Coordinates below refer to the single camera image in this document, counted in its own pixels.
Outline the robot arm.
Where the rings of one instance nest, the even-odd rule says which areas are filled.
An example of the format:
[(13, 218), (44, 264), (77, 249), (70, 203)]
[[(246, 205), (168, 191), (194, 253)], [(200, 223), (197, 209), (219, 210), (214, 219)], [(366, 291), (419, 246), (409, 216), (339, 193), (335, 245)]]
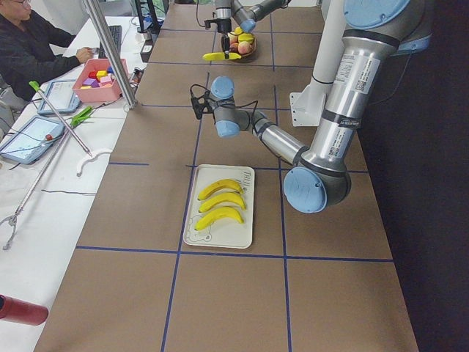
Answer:
[(217, 32), (221, 34), (221, 48), (223, 58), (229, 58), (229, 35), (232, 30), (232, 19), (244, 32), (252, 32), (256, 23), (261, 21), (273, 11), (288, 7), (288, 0), (265, 0), (252, 7), (244, 7), (238, 0), (215, 1), (215, 12), (213, 18), (204, 22), (205, 28), (209, 29), (211, 24), (217, 26)]
[(428, 47), (434, 8), (433, 1), (328, 1), (311, 81), (290, 96), (295, 120), (316, 127), (313, 142), (304, 145), (263, 113), (236, 106), (226, 76), (210, 87), (218, 135), (250, 131), (290, 163), (284, 194), (294, 209), (318, 213), (340, 203), (351, 189), (344, 159), (381, 67), (390, 56)]

